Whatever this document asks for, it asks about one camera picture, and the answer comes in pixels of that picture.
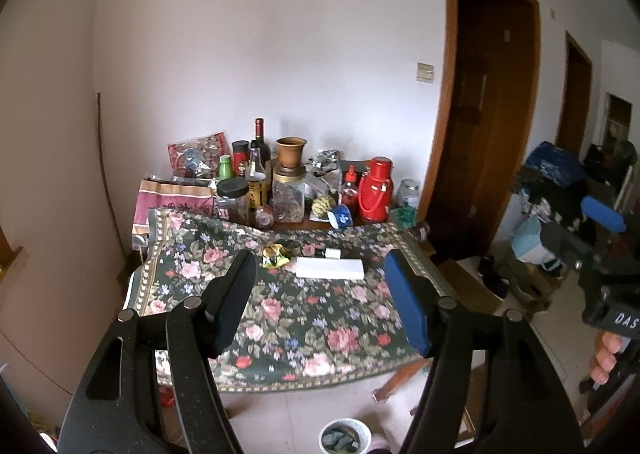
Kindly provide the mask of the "person right hand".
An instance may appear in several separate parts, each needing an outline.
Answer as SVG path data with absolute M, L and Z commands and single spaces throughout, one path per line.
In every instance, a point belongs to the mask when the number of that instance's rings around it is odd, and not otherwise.
M 617 362 L 616 354 L 620 352 L 623 338 L 610 331 L 599 331 L 594 341 L 594 352 L 590 358 L 589 375 L 593 382 L 604 385 Z

